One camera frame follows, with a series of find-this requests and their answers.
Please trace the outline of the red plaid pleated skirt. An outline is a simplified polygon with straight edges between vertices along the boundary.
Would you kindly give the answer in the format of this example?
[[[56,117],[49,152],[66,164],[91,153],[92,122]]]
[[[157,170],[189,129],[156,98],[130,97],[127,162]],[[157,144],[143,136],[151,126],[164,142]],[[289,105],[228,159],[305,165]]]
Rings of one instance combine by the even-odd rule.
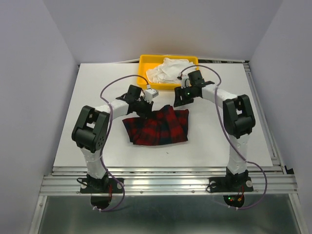
[[[188,141],[189,113],[165,105],[147,118],[131,117],[122,122],[134,145],[161,146]]]

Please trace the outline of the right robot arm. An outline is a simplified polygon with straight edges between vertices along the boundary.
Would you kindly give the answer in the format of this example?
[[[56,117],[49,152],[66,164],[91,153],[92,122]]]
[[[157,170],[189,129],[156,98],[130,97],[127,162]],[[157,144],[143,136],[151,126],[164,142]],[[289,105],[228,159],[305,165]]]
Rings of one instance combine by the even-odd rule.
[[[215,104],[221,129],[230,145],[225,176],[209,178],[208,192],[253,191],[247,169],[247,143],[255,126],[255,117],[247,95],[234,95],[219,88],[219,84],[205,81],[199,70],[187,76],[179,75],[181,86],[176,87],[174,107],[191,104],[202,98]]]

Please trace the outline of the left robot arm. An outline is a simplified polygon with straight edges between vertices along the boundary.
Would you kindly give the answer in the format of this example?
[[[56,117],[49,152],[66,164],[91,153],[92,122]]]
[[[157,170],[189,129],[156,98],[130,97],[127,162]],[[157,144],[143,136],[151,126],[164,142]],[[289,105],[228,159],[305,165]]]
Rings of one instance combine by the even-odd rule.
[[[99,107],[84,106],[74,129],[72,140],[83,153],[87,165],[86,179],[78,182],[86,188],[97,192],[104,192],[108,188],[109,174],[101,163],[102,151],[112,121],[115,118],[136,113],[140,117],[147,117],[152,112],[153,99],[158,91],[147,85],[147,89],[130,85],[128,91]]]

